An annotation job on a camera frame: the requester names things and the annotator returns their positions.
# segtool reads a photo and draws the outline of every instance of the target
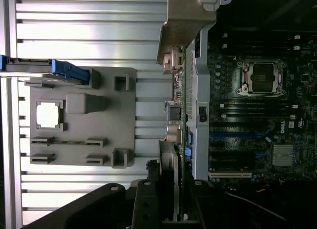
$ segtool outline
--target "motherboard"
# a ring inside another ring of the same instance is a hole
[[[317,35],[209,32],[209,178],[314,180]]]

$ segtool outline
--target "cpu socket cover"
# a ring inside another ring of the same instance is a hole
[[[242,86],[236,93],[248,97],[278,97],[284,95],[283,69],[280,59],[247,59],[237,62],[242,69]]]

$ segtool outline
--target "cpu socket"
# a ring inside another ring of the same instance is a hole
[[[284,95],[283,70],[286,63],[280,59],[247,59],[239,61],[241,88],[236,93],[248,97],[278,97]]]

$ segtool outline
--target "cable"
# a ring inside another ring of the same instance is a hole
[[[230,195],[231,197],[235,197],[235,198],[241,199],[241,200],[243,200],[243,201],[246,201],[246,202],[248,202],[248,203],[251,203],[251,204],[253,204],[254,206],[257,206],[258,208],[261,208],[262,210],[267,211],[268,213],[271,213],[272,215],[274,215],[274,216],[276,216],[276,217],[278,217],[278,218],[281,218],[281,219],[284,220],[284,221],[287,221],[286,218],[284,218],[283,216],[281,216],[281,215],[279,215],[279,214],[277,214],[277,213],[271,211],[270,209],[267,209],[267,208],[265,208],[265,207],[263,207],[263,206],[261,206],[261,205],[259,205],[259,204],[256,204],[256,203],[254,203],[254,202],[252,202],[252,201],[250,201],[250,200],[248,200],[248,199],[246,199],[246,198],[243,198],[243,197],[234,195],[234,194],[229,193],[229,192],[227,192],[227,191],[225,191],[225,193],[228,194],[228,195]]]

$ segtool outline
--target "heat sink fins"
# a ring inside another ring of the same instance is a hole
[[[273,165],[289,167],[295,164],[294,146],[289,144],[273,145]]]

